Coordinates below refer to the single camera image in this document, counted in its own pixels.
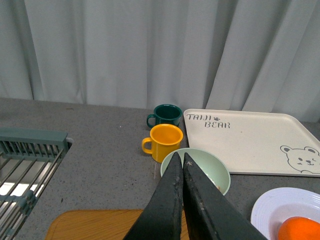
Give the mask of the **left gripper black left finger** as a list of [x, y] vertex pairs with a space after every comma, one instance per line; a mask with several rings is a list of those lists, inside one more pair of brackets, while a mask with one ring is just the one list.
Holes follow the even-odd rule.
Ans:
[[179, 240], [182, 231], [184, 176], [181, 158], [174, 153], [148, 205], [125, 240]]

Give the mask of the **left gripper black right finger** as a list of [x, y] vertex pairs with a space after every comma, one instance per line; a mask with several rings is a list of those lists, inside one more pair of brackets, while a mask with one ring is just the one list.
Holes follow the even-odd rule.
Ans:
[[265, 240], [188, 154], [183, 161], [183, 206], [191, 240]]

